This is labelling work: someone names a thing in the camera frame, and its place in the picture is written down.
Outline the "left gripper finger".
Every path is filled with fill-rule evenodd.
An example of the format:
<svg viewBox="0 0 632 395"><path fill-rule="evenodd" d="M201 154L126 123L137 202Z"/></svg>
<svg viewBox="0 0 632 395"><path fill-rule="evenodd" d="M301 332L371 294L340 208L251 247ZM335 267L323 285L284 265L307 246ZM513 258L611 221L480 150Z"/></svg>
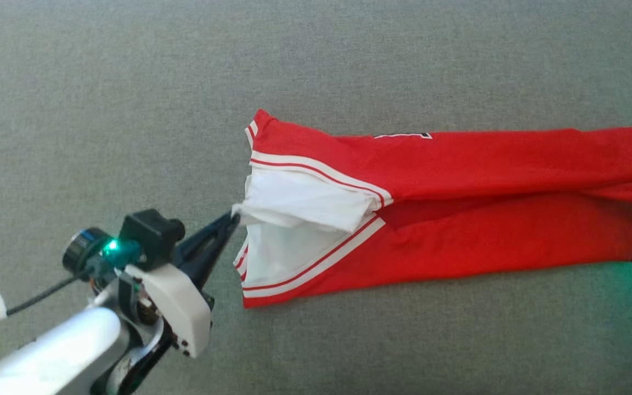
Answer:
<svg viewBox="0 0 632 395"><path fill-rule="evenodd" d="M212 270L239 225L241 216L227 212L179 243L173 264L181 270Z"/></svg>
<svg viewBox="0 0 632 395"><path fill-rule="evenodd" d="M238 224L238 218L218 218L183 241L183 272L196 289L203 290Z"/></svg>

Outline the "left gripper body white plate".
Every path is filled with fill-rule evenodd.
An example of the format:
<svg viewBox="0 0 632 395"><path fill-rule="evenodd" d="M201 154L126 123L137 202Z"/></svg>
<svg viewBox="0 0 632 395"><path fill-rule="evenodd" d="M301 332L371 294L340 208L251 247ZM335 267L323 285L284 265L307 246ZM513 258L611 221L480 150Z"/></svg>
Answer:
<svg viewBox="0 0 632 395"><path fill-rule="evenodd" d="M172 264L144 272L132 264L119 270L97 262L95 290L95 329L106 357L159 353L163 340L190 358L208 347L211 306Z"/></svg>

